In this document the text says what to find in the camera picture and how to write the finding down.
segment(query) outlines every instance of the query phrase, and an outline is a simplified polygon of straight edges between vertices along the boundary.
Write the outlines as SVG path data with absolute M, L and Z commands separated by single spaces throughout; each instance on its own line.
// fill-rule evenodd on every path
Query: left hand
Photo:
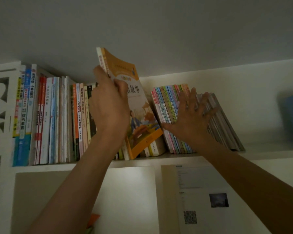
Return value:
M 93 72 L 99 84 L 89 98 L 89 111 L 98 129 L 93 138 L 100 139 L 115 156 L 129 127 L 128 85 L 122 80 L 112 81 L 100 66 Z

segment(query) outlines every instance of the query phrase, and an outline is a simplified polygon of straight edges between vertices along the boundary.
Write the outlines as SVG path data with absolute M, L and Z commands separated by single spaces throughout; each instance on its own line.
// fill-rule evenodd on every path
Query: book cover illustration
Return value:
M 99 55 L 99 58 L 103 57 L 109 77 L 123 80 L 128 84 L 130 126 L 125 141 L 127 147 L 130 148 L 129 155 L 131 159 L 134 159 L 160 137 L 163 131 L 144 94 L 135 65 L 116 58 L 104 48 L 100 50 L 102 55 Z

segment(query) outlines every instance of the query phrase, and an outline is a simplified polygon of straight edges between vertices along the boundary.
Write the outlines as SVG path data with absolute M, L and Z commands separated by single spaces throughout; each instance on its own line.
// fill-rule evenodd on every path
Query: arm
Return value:
M 163 124 L 163 127 L 210 162 L 270 232 L 293 233 L 293 187 L 212 138 L 207 132 L 207 125 L 217 109 L 203 116 L 208 93 L 204 94 L 197 110 L 194 88 L 188 107 L 183 93 L 179 99 L 176 124 Z
M 27 233 L 82 233 L 86 230 L 105 173 L 121 147 L 129 122 L 127 84 L 94 69 L 99 86 L 89 99 L 97 134 L 72 172 Z

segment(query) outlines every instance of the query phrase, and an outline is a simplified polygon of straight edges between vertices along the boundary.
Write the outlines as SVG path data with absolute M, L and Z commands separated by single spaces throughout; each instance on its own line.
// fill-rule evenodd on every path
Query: orange book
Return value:
M 74 113 L 74 139 L 76 143 L 76 160 L 80 159 L 79 155 L 79 136 L 78 136 L 78 115 L 77 115 L 77 95 L 76 84 L 73 84 L 73 113 Z
M 82 103 L 82 141 L 84 146 L 84 152 L 88 148 L 88 133 L 87 133 L 87 118 L 86 118 L 86 102 L 85 102 L 85 86 L 83 83 L 80 85 L 80 101 Z
M 105 48 L 97 48 L 97 53 L 100 65 L 109 77 L 112 80 L 123 80 L 128 84 L 130 127 L 125 142 L 130 159 L 134 159 L 159 138 L 163 131 L 144 94 L 135 65 L 116 58 Z

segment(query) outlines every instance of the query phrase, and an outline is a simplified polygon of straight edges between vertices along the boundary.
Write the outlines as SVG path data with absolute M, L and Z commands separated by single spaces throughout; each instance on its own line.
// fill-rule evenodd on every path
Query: shelf board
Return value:
M 246 152 L 239 154 L 248 160 L 293 158 L 293 142 L 277 142 L 264 144 L 246 145 Z M 170 154 L 165 153 L 158 157 L 137 158 L 135 160 L 113 160 L 109 168 L 126 168 L 141 166 L 163 166 L 179 164 L 208 164 L 205 158 L 197 153 L 192 154 Z M 70 171 L 76 163 L 63 163 L 51 165 L 36 165 L 28 167 L 10 168 L 14 173 L 27 172 L 51 172 L 51 171 Z

